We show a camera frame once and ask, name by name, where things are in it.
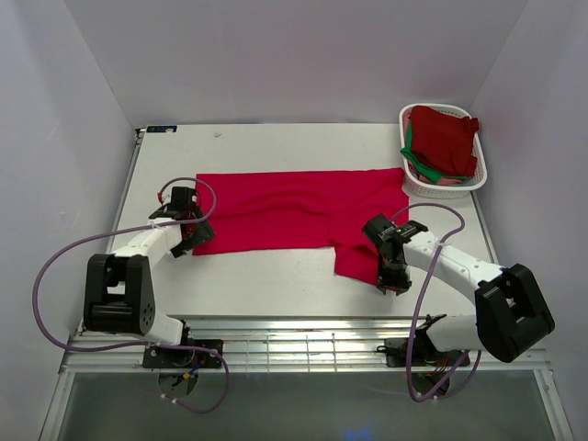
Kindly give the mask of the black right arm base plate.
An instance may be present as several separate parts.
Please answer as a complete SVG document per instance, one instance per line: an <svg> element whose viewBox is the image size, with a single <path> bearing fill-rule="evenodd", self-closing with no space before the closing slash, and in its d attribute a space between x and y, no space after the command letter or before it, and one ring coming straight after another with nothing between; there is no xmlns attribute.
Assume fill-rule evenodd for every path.
<svg viewBox="0 0 588 441"><path fill-rule="evenodd" d="M382 345L378 345L376 352L386 357L389 368L405 367L408 355L407 338L387 338ZM452 350L440 352L428 341L414 339L412 366L418 368L451 368L455 365L462 351Z"/></svg>

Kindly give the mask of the bright red t shirt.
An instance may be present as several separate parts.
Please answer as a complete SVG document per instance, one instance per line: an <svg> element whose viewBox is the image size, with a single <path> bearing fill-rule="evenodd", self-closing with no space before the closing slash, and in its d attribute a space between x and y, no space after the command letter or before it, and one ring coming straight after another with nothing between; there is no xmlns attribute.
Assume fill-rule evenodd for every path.
<svg viewBox="0 0 588 441"><path fill-rule="evenodd" d="M400 216L409 204L400 168L201 174L201 207L214 238L196 255L332 247L334 272L370 285L378 253L362 232L379 214Z"/></svg>

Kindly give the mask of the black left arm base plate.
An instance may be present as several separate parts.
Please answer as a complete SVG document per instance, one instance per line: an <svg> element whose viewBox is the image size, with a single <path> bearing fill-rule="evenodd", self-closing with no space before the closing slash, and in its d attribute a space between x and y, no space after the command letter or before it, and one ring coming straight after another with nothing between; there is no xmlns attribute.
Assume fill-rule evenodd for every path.
<svg viewBox="0 0 588 441"><path fill-rule="evenodd" d="M207 351L196 351L194 349L169 349L169 348L149 348L143 353L141 366L152 369L186 369L201 368L220 368L221 362L218 355L223 353L224 342L221 339L204 339L194 340L187 339L187 344L198 346L213 351L213 354Z"/></svg>

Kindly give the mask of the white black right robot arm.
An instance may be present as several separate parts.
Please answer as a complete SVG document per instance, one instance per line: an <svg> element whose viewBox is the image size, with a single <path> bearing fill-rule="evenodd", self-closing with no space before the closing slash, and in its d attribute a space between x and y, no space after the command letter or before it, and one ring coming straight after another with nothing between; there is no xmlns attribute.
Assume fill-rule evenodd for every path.
<svg viewBox="0 0 588 441"><path fill-rule="evenodd" d="M421 223L396 225L379 214L363 233L378 253L376 286L403 294L412 285L410 270L432 276L470 300L471 315L441 314L417 326L406 350L426 365L435 365L453 351L481 350L511 363L555 329L533 272L481 261L437 239Z"/></svg>

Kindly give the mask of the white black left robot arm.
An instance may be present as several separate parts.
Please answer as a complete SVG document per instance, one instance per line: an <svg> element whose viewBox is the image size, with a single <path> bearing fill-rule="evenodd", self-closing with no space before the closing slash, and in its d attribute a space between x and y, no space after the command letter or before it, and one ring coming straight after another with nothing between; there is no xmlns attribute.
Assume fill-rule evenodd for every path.
<svg viewBox="0 0 588 441"><path fill-rule="evenodd" d="M153 271L162 259L186 254L215 233L198 204L198 191L173 187L171 200L150 215L149 228L111 254L95 254L87 264L84 326L103 334L123 334L163 344L175 367L194 358L187 326L156 310Z"/></svg>

